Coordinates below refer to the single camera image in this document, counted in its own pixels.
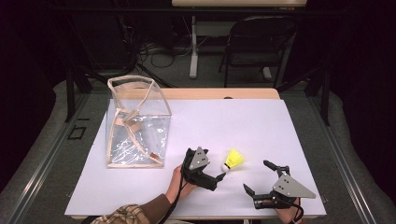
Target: human hand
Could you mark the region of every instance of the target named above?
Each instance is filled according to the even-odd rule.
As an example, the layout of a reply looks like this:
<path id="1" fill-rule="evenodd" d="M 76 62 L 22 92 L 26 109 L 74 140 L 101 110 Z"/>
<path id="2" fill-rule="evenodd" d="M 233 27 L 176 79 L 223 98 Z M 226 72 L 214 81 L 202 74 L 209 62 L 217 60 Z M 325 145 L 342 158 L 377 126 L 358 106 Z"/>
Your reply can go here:
<path id="1" fill-rule="evenodd" d="M 181 178 L 181 165 L 179 165 L 177 168 L 174 169 L 174 172 L 172 174 L 172 179 L 169 184 L 168 191 L 166 191 L 165 196 L 168 199 L 169 203 L 173 203 L 177 197 L 178 194 L 178 188 L 180 186 L 180 178 Z M 196 185 L 187 183 L 186 180 L 183 179 L 182 183 L 182 191 L 180 192 L 180 197 L 179 199 L 182 200 L 189 196 L 189 194 L 197 188 Z"/>
<path id="2" fill-rule="evenodd" d="M 300 204 L 300 198 L 297 198 L 294 201 L 295 204 Z M 294 217 L 297 217 L 300 215 L 301 210 L 297 211 L 297 208 L 294 206 L 291 206 L 290 208 L 285 208 L 285 209 L 275 209 L 277 216 L 279 217 L 279 219 L 287 224 L 287 223 L 291 223 L 294 220 Z"/>

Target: white paper sheet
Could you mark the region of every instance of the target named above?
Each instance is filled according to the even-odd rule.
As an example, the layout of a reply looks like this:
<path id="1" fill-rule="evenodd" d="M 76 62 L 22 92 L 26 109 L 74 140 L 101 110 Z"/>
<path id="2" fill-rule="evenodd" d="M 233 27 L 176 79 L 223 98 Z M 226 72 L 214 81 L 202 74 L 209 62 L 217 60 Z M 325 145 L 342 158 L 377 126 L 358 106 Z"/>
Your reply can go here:
<path id="1" fill-rule="evenodd" d="M 256 210 L 245 193 L 247 184 L 257 194 L 269 193 L 277 173 L 264 160 L 288 165 L 293 178 L 312 190 L 316 199 L 302 199 L 304 214 L 326 215 L 288 109 L 282 100 L 169 100 L 172 118 L 163 168 L 106 167 L 106 116 L 65 211 L 67 216 L 101 216 L 128 203 L 146 203 L 165 193 L 173 169 L 187 149 L 207 148 L 210 164 L 204 173 L 221 174 L 229 150 L 246 161 L 233 168 L 215 191 L 196 189 L 177 204 L 173 218 L 273 217 L 273 209 Z"/>

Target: office chair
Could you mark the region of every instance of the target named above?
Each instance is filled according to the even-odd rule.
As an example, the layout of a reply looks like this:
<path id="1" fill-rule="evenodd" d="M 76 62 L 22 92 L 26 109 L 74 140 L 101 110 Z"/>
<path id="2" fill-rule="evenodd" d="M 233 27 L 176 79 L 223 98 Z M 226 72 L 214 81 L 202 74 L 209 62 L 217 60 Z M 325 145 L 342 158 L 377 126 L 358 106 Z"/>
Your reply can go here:
<path id="1" fill-rule="evenodd" d="M 296 33 L 297 21 L 290 17 L 248 17 L 232 28 L 221 60 L 225 63 L 224 87 L 227 87 L 231 67 L 277 67 L 276 87 L 280 67 L 290 38 Z"/>

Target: white table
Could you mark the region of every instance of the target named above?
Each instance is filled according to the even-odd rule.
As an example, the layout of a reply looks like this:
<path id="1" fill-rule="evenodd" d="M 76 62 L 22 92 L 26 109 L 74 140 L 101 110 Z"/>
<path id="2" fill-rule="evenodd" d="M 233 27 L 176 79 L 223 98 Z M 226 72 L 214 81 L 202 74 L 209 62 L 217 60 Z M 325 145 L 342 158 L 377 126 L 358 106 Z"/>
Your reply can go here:
<path id="1" fill-rule="evenodd" d="M 276 91 L 169 89 L 164 90 L 164 94 L 167 99 L 193 99 L 168 100 L 173 116 L 164 167 L 107 168 L 105 116 L 65 211 L 67 216 L 100 216 L 128 203 L 150 201 L 167 190 L 173 169 L 182 163 L 187 149 L 195 150 L 198 146 L 209 150 L 207 156 L 211 162 L 204 169 L 208 175 L 221 173 L 220 167 L 232 147 L 245 156 L 246 162 L 231 170 L 215 191 L 196 189 L 189 198 L 177 204 L 170 218 L 275 217 L 273 209 L 256 210 L 243 188 L 243 184 L 247 184 L 256 193 L 272 190 L 277 174 L 264 166 L 263 160 L 288 165 L 292 177 L 318 196 L 316 199 L 302 199 L 305 217 L 326 215 L 288 109 L 278 99 Z M 220 96 L 247 99 L 219 100 Z"/>
<path id="2" fill-rule="evenodd" d="M 305 7 L 306 0 L 172 0 L 173 7 Z M 195 16 L 192 16 L 192 54 L 190 78 L 197 78 L 198 68 L 198 35 L 224 36 L 230 33 L 232 22 L 215 21 L 203 22 L 203 29 L 197 30 L 199 24 Z"/>

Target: transparent plastic bag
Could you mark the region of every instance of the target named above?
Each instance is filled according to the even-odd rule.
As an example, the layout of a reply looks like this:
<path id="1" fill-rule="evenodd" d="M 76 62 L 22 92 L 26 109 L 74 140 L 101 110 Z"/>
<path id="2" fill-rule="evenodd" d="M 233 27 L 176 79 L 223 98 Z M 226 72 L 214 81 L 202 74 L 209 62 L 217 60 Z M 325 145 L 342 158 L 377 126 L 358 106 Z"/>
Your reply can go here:
<path id="1" fill-rule="evenodd" d="M 151 78 L 132 75 L 107 85 L 116 111 L 107 134 L 107 166 L 163 166 L 172 113 L 161 88 Z"/>

